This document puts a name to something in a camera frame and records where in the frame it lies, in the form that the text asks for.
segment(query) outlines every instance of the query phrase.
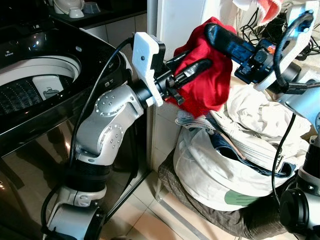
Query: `floor tile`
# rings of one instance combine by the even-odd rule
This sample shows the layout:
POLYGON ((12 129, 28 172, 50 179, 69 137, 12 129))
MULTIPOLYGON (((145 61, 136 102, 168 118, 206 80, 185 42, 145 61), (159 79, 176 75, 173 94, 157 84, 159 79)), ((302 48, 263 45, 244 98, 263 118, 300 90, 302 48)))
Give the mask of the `floor tile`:
POLYGON ((132 240, 183 240, 147 209, 127 235, 132 240))
POLYGON ((280 234, 278 236, 266 238, 265 240, 297 240, 297 238, 293 234, 291 234, 289 232, 285 232, 285 233, 280 234))
POLYGON ((199 240, 199 238, 190 229, 176 219, 156 200, 154 200, 148 208, 184 240, 199 240))
MULTIPOLYGON (((209 221, 205 220, 204 218, 200 217, 190 209, 188 209, 186 206, 184 206, 181 202, 179 202, 172 194, 168 193, 168 191, 164 188, 160 192, 160 197, 163 201, 165 201, 171 208, 173 208, 178 214, 180 214, 186 221, 188 221, 193 227, 195 227, 204 237, 210 239, 210 240, 234 240, 235 236, 232 236, 228 234, 227 232, 223 231, 219 227, 213 225, 209 221)), ((159 203, 154 201, 149 206, 149 208, 155 213, 159 214, 161 216, 164 216, 165 213, 163 213, 164 210, 158 205, 159 203)), ((175 224, 176 222, 171 220, 171 217, 167 216, 166 221, 167 224, 171 226, 172 229, 176 233, 180 233, 178 224, 175 224)))
POLYGON ((146 179, 137 187, 133 194, 140 199, 146 206, 149 206, 155 199, 158 174, 152 171, 146 179))
POLYGON ((126 235, 147 209, 136 196, 131 195, 103 226, 100 238, 109 240, 126 235))

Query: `black washing machine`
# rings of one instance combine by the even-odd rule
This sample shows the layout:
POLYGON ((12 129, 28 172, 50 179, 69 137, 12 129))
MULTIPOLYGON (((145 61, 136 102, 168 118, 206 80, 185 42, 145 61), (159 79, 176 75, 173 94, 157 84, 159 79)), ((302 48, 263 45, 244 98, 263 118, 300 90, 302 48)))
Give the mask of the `black washing machine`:
MULTIPOLYGON (((54 22, 43 0, 1 1, 0 239, 41 239, 42 203, 64 174, 74 123, 113 51, 75 27, 54 22)), ((95 95, 130 79, 118 54, 95 95)), ((135 137, 131 127, 106 183, 107 212, 137 174, 135 137)))

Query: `denim jeans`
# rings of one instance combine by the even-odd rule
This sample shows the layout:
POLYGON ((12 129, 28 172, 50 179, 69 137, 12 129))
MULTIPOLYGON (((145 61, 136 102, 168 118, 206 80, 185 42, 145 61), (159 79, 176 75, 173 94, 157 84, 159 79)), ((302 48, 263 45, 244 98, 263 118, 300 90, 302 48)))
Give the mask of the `denim jeans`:
MULTIPOLYGON (((236 161, 240 161, 244 165, 247 165, 248 167, 252 168, 253 170, 257 171, 258 173, 264 175, 264 176, 271 176, 272 172, 254 164, 253 162, 250 162, 246 159, 242 159, 235 149, 218 133, 214 133, 213 135, 209 135, 212 146, 220 152, 221 155, 224 157, 227 157, 229 159, 233 159, 236 161)), ((293 171, 295 170, 296 166, 291 163, 283 163, 282 168, 278 173, 275 174, 277 178, 287 178, 289 177, 293 171)))

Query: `red cloth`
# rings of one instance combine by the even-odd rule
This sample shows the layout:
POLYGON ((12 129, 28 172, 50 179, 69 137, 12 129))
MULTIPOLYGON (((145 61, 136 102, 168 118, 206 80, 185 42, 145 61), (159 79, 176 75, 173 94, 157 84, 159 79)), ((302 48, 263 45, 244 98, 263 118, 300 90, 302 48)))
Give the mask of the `red cloth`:
POLYGON ((256 0, 261 10, 258 25, 262 26, 271 22, 280 13, 283 1, 284 0, 256 0))
MULTIPOLYGON (((197 60, 211 59, 213 62, 212 67, 178 90, 179 94, 185 99, 185 102, 179 107, 193 114, 194 117, 205 115, 209 110, 218 111, 227 101, 230 88, 232 61, 215 50, 207 41, 204 34, 207 23, 219 24, 233 33, 236 32, 232 26, 223 25, 218 19, 211 17, 193 30, 184 46, 174 51, 174 55, 176 56, 187 50, 191 50, 176 69, 175 75, 197 60)), ((167 101, 177 105, 177 102, 173 98, 169 98, 167 101)))

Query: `white bowl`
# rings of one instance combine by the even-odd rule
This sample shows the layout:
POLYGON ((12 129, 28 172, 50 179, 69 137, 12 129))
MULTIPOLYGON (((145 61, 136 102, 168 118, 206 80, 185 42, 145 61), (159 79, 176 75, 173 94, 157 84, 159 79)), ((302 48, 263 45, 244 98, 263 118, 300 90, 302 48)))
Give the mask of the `white bowl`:
POLYGON ((84 17, 84 13, 78 7, 70 7, 69 17, 72 19, 78 19, 84 17))
POLYGON ((53 4, 53 8, 56 14, 65 14, 55 3, 53 4))
POLYGON ((53 0, 56 7, 64 14, 69 14, 70 8, 83 9, 84 0, 53 0))

